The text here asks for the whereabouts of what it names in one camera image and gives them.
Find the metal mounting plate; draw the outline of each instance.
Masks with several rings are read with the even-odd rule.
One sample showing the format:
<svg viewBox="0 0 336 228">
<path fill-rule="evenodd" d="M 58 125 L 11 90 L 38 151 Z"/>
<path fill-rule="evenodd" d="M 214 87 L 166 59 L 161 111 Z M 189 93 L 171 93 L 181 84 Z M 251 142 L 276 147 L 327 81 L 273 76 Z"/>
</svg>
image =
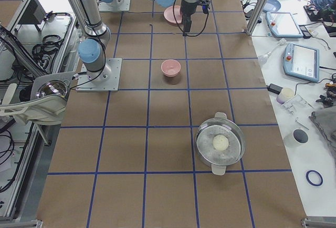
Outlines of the metal mounting plate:
<svg viewBox="0 0 336 228">
<path fill-rule="evenodd" d="M 131 0 L 124 0 L 121 5 L 118 6 L 109 6 L 105 2 L 101 2 L 98 5 L 100 12 L 124 12 L 129 11 L 131 5 Z"/>
<path fill-rule="evenodd" d="M 121 71 L 121 58 L 108 58 L 106 59 L 106 65 L 111 68 L 112 76 L 110 76 L 106 81 L 99 82 L 97 84 L 89 81 L 87 75 L 79 76 L 78 84 L 82 86 L 76 87 L 78 92 L 97 92 L 97 91 L 118 91 L 120 71 Z M 86 71 L 84 64 L 82 65 L 81 71 Z"/>
</svg>

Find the blue rubber ring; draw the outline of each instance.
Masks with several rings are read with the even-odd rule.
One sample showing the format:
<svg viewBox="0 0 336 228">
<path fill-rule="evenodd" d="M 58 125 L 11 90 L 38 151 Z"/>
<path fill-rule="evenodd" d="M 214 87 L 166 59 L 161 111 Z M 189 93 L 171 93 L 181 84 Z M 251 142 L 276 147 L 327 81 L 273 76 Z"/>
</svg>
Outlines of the blue rubber ring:
<svg viewBox="0 0 336 228">
<path fill-rule="evenodd" d="M 309 179 L 309 174 L 310 173 L 315 173 L 315 174 L 317 174 L 318 176 L 319 176 L 319 178 L 320 178 L 320 183 L 313 183 L 312 181 L 310 181 L 310 179 Z M 316 170 L 309 170 L 307 173 L 306 173 L 306 179 L 307 179 L 307 181 L 308 181 L 308 183 L 310 184 L 310 185 L 313 185 L 313 186 L 316 186 L 316 187 L 318 187 L 318 186 L 321 186 L 322 184 L 323 184 L 323 177 L 321 176 L 321 174 L 319 173 L 319 172 L 317 172 Z"/>
</svg>

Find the gray cup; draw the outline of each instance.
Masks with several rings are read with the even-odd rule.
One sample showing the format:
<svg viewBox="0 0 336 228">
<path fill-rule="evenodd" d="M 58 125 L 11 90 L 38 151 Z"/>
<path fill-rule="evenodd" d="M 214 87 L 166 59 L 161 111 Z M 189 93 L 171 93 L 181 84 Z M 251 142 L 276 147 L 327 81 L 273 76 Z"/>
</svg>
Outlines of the gray cup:
<svg viewBox="0 0 336 228">
<path fill-rule="evenodd" d="M 298 147 L 308 142 L 308 135 L 302 129 L 295 129 L 283 139 L 283 142 L 287 147 Z"/>
</svg>

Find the stainless steel pot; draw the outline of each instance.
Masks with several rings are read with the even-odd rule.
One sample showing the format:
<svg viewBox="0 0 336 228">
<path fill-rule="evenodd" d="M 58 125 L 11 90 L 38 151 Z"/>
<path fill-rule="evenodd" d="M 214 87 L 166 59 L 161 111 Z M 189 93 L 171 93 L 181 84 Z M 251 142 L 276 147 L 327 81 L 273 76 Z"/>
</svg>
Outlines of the stainless steel pot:
<svg viewBox="0 0 336 228">
<path fill-rule="evenodd" d="M 47 95 L 60 95 L 66 97 L 68 86 L 61 80 L 52 80 L 43 84 L 36 92 L 36 98 L 42 98 Z"/>
<path fill-rule="evenodd" d="M 228 147 L 225 150 L 214 147 L 214 138 L 217 135 L 227 138 Z M 228 120 L 223 112 L 217 112 L 214 118 L 204 121 L 199 126 L 194 143 L 194 148 L 201 160 L 210 166 L 216 175 L 225 174 L 226 166 L 239 161 L 245 147 L 246 141 L 242 130 Z"/>
</svg>

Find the pink bowl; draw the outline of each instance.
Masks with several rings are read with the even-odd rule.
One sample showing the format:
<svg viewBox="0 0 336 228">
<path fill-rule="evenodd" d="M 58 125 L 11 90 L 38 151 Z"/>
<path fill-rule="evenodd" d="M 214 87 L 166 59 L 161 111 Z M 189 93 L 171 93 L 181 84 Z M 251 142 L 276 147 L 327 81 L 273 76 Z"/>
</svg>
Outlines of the pink bowl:
<svg viewBox="0 0 336 228">
<path fill-rule="evenodd" d="M 170 6 L 164 11 L 163 16 L 171 24 L 176 24 L 176 22 L 177 22 L 177 24 L 181 24 L 182 23 L 182 15 L 180 13 L 180 9 L 181 9 L 180 6 L 175 6 L 174 12 L 173 12 L 173 6 Z"/>
<path fill-rule="evenodd" d="M 181 64 L 174 59 L 168 59 L 161 64 L 161 70 L 165 76 L 175 77 L 181 70 Z"/>
</svg>

